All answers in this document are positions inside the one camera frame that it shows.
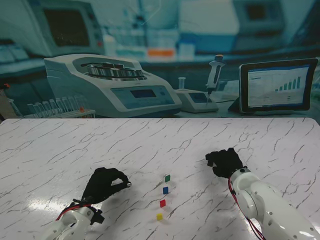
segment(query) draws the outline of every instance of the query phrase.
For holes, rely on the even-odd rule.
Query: orange label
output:
[[[173,57],[175,54],[174,49],[157,49],[157,48],[149,48],[148,55],[150,57]]]

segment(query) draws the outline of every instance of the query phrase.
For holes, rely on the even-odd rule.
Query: robotic arm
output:
[[[320,240],[315,227],[285,201],[272,185],[243,167],[233,148],[207,154],[208,166],[218,177],[228,178],[229,189],[244,216],[256,219],[262,240]]]
[[[111,185],[116,179],[123,182]],[[102,211],[92,204],[98,204],[122,189],[131,187],[128,177],[115,168],[97,168],[85,187],[81,201],[73,199],[58,218],[49,225],[38,240],[84,240],[89,225],[102,224]]]

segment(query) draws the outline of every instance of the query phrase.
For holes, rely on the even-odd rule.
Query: tablet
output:
[[[309,58],[241,65],[240,111],[308,110],[317,63]]]

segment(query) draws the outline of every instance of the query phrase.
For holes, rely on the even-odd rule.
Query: test tube rack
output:
[[[74,119],[74,118],[95,118],[96,111],[90,109],[87,100],[83,96],[74,96],[56,98],[43,101],[42,104],[36,102],[35,104],[28,104],[32,114],[25,115],[28,119]]]

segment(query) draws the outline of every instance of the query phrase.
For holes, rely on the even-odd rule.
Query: blue cube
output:
[[[165,186],[163,188],[163,194],[168,194],[169,193],[169,187]]]

